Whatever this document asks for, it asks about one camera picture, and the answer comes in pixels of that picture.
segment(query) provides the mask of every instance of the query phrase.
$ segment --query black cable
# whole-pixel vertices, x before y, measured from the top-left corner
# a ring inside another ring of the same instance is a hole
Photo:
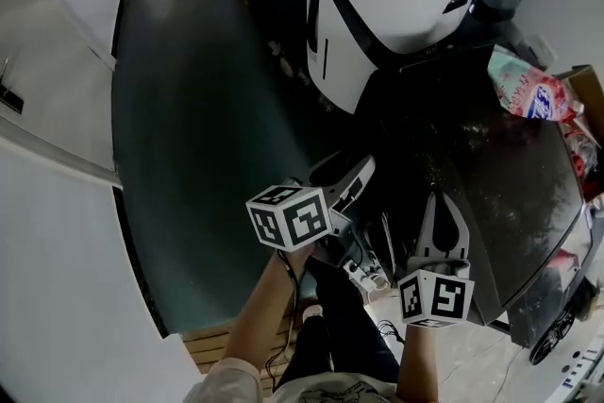
[[[400,343],[405,343],[405,340],[398,333],[398,329],[396,329],[394,324],[388,319],[382,319],[379,321],[379,323],[377,323],[377,330],[379,330],[379,334],[381,334],[382,337],[394,336]]]
[[[290,319],[290,328],[287,333],[287,339],[285,341],[285,345],[278,353],[276,353],[272,358],[270,358],[264,365],[264,368],[266,369],[266,373],[268,374],[269,378],[273,381],[273,393],[275,392],[275,386],[277,385],[277,382],[276,382],[275,375],[273,375],[273,370],[271,369],[271,365],[278,358],[280,358],[281,355],[285,355],[285,352],[287,351],[288,347],[290,346],[290,341],[292,339],[292,332],[294,331],[295,315],[298,312],[298,302],[299,302],[299,298],[300,298],[300,283],[298,282],[298,279],[295,276],[295,272],[294,272],[292,265],[290,264],[290,262],[287,259],[287,256],[285,255],[285,253],[282,250],[278,250],[277,254],[279,255],[279,258],[281,259],[281,261],[283,262],[283,265],[285,266],[285,271],[287,272],[288,276],[290,276],[290,278],[292,279],[292,284],[294,285],[294,310],[292,311],[292,317]]]
[[[361,247],[361,242],[359,242],[359,237],[357,236],[357,232],[355,232],[354,230],[352,231],[352,238],[354,239],[355,244],[357,245],[357,247],[359,248],[359,251],[361,252],[361,260],[360,261],[356,261],[356,260],[352,259],[352,255],[350,256],[350,259],[353,262],[355,262],[355,265],[357,267],[359,267],[361,269],[361,264],[362,264],[362,261],[364,259],[364,256],[363,256],[363,251],[362,251],[362,247]]]
[[[515,361],[517,356],[522,352],[522,350],[523,350],[522,347],[520,349],[518,349],[518,352],[515,355],[513,355],[513,358],[510,361],[510,364],[508,364],[508,369],[506,370],[506,376],[503,378],[503,382],[501,383],[501,386],[499,387],[499,391],[495,395],[495,398],[493,398],[493,403],[495,403],[497,401],[497,399],[499,398],[499,394],[501,393],[501,390],[503,390],[503,387],[506,384],[506,380],[508,379],[508,374],[510,372],[510,368],[512,367],[512,363]]]

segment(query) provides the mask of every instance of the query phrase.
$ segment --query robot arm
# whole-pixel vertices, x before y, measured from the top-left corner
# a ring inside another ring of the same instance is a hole
[[[256,195],[245,205],[258,240],[293,252],[327,235],[344,233],[352,221],[343,212],[359,198],[375,171],[376,161],[367,156],[333,185],[279,185]]]
[[[445,193],[431,193],[408,275],[399,281],[403,322],[445,327],[467,318],[474,291],[467,260],[470,236]]]

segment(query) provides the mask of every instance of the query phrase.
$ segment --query floor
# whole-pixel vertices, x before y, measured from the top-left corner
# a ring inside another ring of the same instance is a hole
[[[384,319],[392,321],[405,338],[405,325],[400,322],[400,299],[396,294],[382,297],[366,309],[376,323]],[[439,395],[446,403],[495,402],[503,393],[503,386],[509,384],[508,369],[529,354],[527,350],[522,352],[508,336],[489,327],[465,323],[438,329],[436,334]],[[403,344],[394,336],[386,337],[386,342],[400,361]],[[472,388],[468,388],[468,381],[472,381]]]
[[[169,332],[231,320],[269,251],[244,203],[333,153],[349,119],[285,77],[240,0],[126,0],[115,157]]]

